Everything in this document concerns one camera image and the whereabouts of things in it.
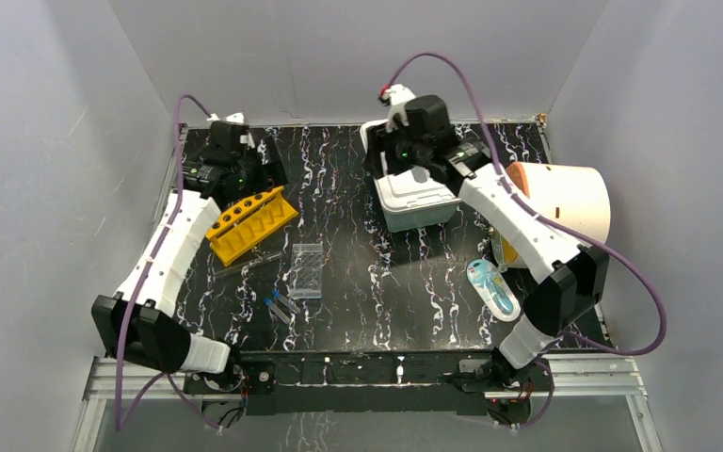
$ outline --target black marble tabletop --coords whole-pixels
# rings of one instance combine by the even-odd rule
[[[536,124],[490,127],[505,165],[547,161]],[[481,129],[460,124],[457,133],[479,137]],[[190,130],[185,150],[206,134]],[[284,196],[299,215],[235,264],[276,251],[282,258],[216,278],[224,267],[204,240],[179,295],[178,321],[241,350],[477,349],[508,334],[513,322],[494,318],[465,275],[472,260],[491,260],[489,226],[475,211],[462,205],[443,225],[390,233],[362,169],[359,126],[274,127],[254,136],[276,139],[290,181]],[[301,312],[285,324],[264,299],[273,289],[287,293],[296,243],[323,245],[322,298],[296,300]],[[520,298],[535,286],[526,270],[511,269],[506,280]],[[594,312],[574,328],[605,342]]]

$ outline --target purple cable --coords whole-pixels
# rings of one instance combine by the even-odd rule
[[[206,423],[207,426],[211,428],[220,429],[220,425],[217,424],[217,422],[213,421],[212,419],[209,419],[208,417],[203,415],[203,412],[201,412],[201,409],[198,408],[194,403],[192,403],[192,400],[188,399],[182,391],[181,388],[179,388],[179,385],[176,384],[176,381],[173,380],[173,377],[170,375],[166,375],[168,377],[168,381],[170,382],[170,386],[173,387],[173,391],[176,392],[176,395],[179,396],[179,398],[182,399],[182,401],[189,407],[190,410],[192,410],[195,414],[203,418],[203,421]]]
[[[470,88],[470,83],[467,81],[467,77],[464,76],[464,73],[461,72],[461,69],[456,66],[456,64],[448,59],[446,56],[442,56],[440,54],[434,53],[434,52],[423,52],[420,54],[417,54],[415,56],[412,56],[411,58],[407,59],[405,63],[403,63],[399,68],[397,68],[397,71],[394,72],[394,75],[390,79],[389,83],[384,87],[385,89],[390,87],[392,83],[394,83],[394,80],[397,78],[398,75],[400,75],[401,72],[403,72],[404,69],[406,69],[409,64],[414,61],[415,59],[419,57],[433,57],[437,58],[441,61],[444,61],[447,63],[448,66],[453,68],[453,70],[456,72],[456,75],[458,75],[458,78],[461,80],[461,83],[464,85],[464,89],[467,90],[467,96],[470,98],[470,103],[473,105],[473,109],[475,110],[475,115],[478,117],[478,120],[481,122],[482,129],[484,132],[484,138],[486,139],[487,146],[489,146],[490,153],[491,153],[491,163],[494,166],[494,171],[497,173],[498,176],[502,176],[504,173],[503,165],[500,164],[500,160],[497,158],[497,148],[494,146],[494,139],[491,137],[491,132],[489,131],[489,127],[486,126],[486,123],[484,121],[484,114],[481,111],[480,106],[478,105],[478,101],[475,99],[475,95],[473,94],[473,89]],[[652,297],[652,301],[655,303],[655,307],[658,309],[658,316],[659,316],[659,325],[658,325],[658,335],[655,337],[655,340],[652,341],[648,346],[640,348],[638,350],[619,350],[617,348],[607,347],[603,344],[598,344],[591,339],[588,339],[580,334],[576,334],[574,332],[565,332],[564,335],[567,337],[572,337],[574,339],[577,339],[584,344],[587,344],[590,347],[594,347],[598,350],[607,352],[607,353],[613,353],[615,355],[619,356],[639,356],[639,355],[646,355],[647,353],[650,353],[651,351],[658,348],[658,346],[661,345],[662,342],[664,342],[664,338],[667,337],[667,310],[664,308],[664,303],[661,302],[661,295],[658,293],[658,290],[655,288],[655,286],[650,282],[650,280],[647,279],[647,277],[638,269],[636,266],[628,261],[628,259],[623,256],[618,251],[612,249],[611,247],[605,245],[604,243],[601,243],[585,234],[581,234],[577,231],[574,231],[566,226],[563,226],[561,224],[556,223],[555,221],[552,221],[549,218],[544,217],[539,212],[534,210],[530,205],[528,205],[525,201],[520,198],[518,193],[514,192],[511,189],[511,184],[504,184],[504,188],[506,189],[506,192],[511,196],[511,199],[513,199],[525,212],[527,212],[531,216],[537,216],[538,220],[542,223],[557,229],[558,231],[562,231],[564,233],[567,233],[578,240],[587,242],[588,244],[597,247],[605,252],[607,252],[609,255],[611,255],[614,259],[617,259],[621,264],[623,264],[631,273],[636,276],[636,278],[647,288],[647,292],[650,293],[650,297]]]
[[[176,203],[173,207],[173,212],[170,214],[170,218],[168,218],[168,225],[172,225],[173,221],[175,221],[176,217],[179,216],[179,212],[182,208],[182,201],[184,200],[184,188],[185,188],[185,179],[184,174],[182,172],[182,145],[181,140],[179,139],[179,118],[180,113],[182,109],[182,101],[184,99],[189,99],[192,102],[197,105],[204,115],[207,117],[209,116],[209,112],[206,110],[206,107],[203,106],[201,102],[198,101],[198,99],[194,98],[190,94],[182,94],[179,96],[179,99],[176,101],[176,109],[173,111],[173,140],[175,141],[175,154],[173,155],[173,158],[176,159]],[[123,320],[120,323],[120,335],[118,336],[118,351],[116,353],[116,361],[117,361],[117,370],[115,372],[115,430],[121,431],[123,426],[126,424],[126,422],[129,419],[129,416],[132,414],[132,412],[137,407],[137,403],[139,403],[139,400],[145,395],[146,391],[148,391],[149,388],[151,388],[151,385],[153,385],[158,379],[162,377],[162,375],[165,374],[159,374],[156,377],[152,378],[143,388],[142,390],[137,393],[137,396],[135,397],[135,400],[132,402],[132,404],[129,406],[129,409],[126,410],[126,415],[122,416],[122,399],[123,399],[123,359],[125,356],[125,350],[126,350],[126,334],[129,331],[129,323],[132,316],[132,311],[134,310],[135,303],[137,302],[137,297],[139,296],[139,291],[142,289],[142,284],[145,283],[146,278],[148,278],[148,274],[151,271],[152,266],[152,260],[156,257],[156,254],[159,252],[159,250],[162,248],[162,243],[165,241],[165,237],[168,236],[169,228],[165,228],[162,230],[162,233],[159,235],[159,238],[156,239],[156,243],[153,244],[153,248],[151,249],[151,253],[149,254],[150,260],[145,263],[145,266],[142,269],[142,273],[139,275],[139,280],[137,280],[137,285],[135,286],[135,289],[132,291],[132,295],[129,298],[128,305],[126,306],[126,312],[123,314]],[[168,376],[168,380],[170,381],[170,384],[173,385],[173,389],[177,392],[180,392],[181,390],[176,386],[175,381]],[[203,414],[198,410],[198,407],[196,407],[189,399],[186,397],[183,397],[183,400],[190,406],[190,408],[196,410],[201,417],[203,417],[204,420],[206,420],[207,424],[211,423],[212,421],[208,418],[204,417]]]
[[[544,363],[537,363],[537,367],[539,369],[544,370],[547,372],[547,377],[550,379],[550,391],[547,392],[547,400],[544,401],[544,405],[541,407],[541,410],[538,411],[537,415],[534,416],[533,419],[530,421],[519,424],[519,428],[526,428],[533,426],[536,422],[538,422],[539,419],[541,419],[541,416],[544,415],[545,412],[547,412],[547,409],[550,408],[550,402],[553,401],[553,393],[555,392],[555,382],[553,381],[553,373],[550,371],[550,367],[544,365]]]

